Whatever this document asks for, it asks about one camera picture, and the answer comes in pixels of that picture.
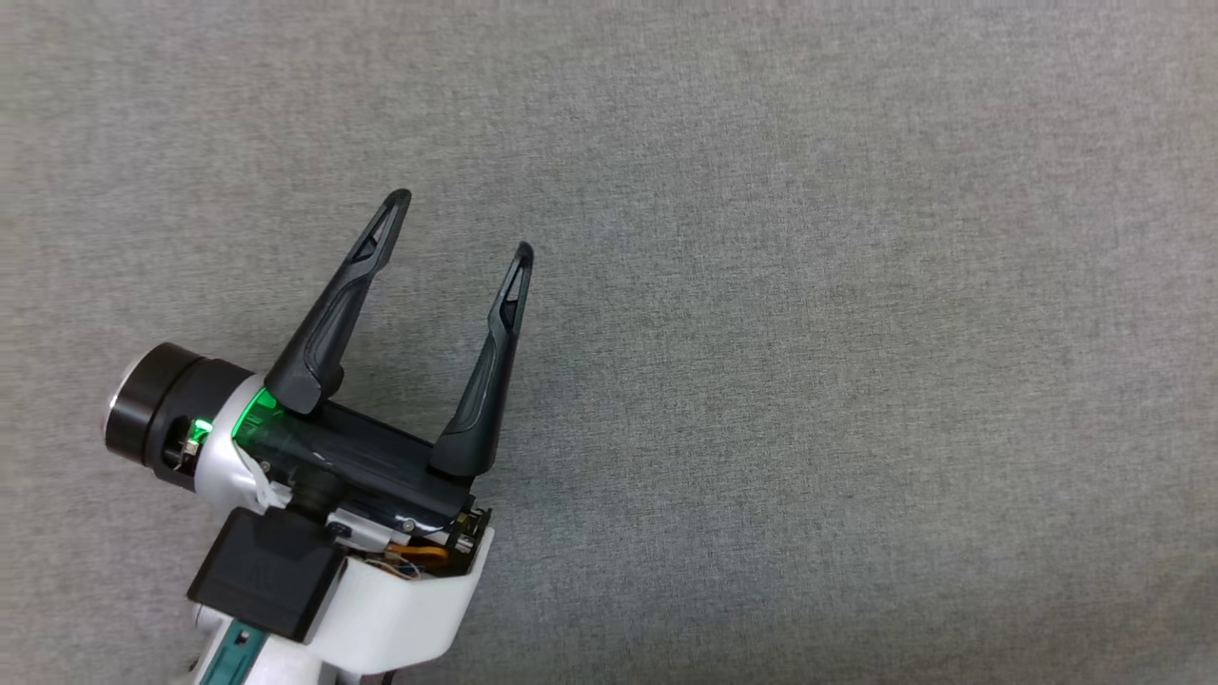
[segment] gray carpet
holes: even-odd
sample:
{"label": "gray carpet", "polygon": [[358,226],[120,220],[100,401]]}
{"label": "gray carpet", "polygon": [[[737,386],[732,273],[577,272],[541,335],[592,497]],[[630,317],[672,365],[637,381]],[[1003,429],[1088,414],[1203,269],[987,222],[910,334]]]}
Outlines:
{"label": "gray carpet", "polygon": [[183,668],[219,518],[105,399],[266,369],[403,185],[341,401],[435,436],[537,272],[400,683],[1213,681],[1213,9],[257,5],[5,12],[0,680]]}

